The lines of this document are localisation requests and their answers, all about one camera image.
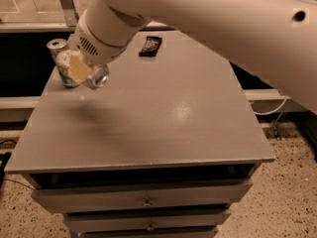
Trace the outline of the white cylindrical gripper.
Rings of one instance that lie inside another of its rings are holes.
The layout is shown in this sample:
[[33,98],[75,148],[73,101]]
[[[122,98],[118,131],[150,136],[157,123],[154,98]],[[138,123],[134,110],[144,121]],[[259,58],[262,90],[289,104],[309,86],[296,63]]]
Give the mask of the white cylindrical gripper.
[[82,83],[92,68],[86,59],[95,63],[109,63],[118,57],[134,37],[134,18],[107,11],[86,10],[80,17],[73,36],[73,45],[81,53],[72,53],[69,59],[68,76]]

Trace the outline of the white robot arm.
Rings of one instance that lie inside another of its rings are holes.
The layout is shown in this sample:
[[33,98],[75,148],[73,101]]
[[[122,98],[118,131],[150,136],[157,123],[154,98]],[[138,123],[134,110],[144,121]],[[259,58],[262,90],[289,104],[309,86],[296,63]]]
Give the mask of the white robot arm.
[[91,0],[73,42],[115,60],[149,22],[166,24],[317,113],[316,0]]

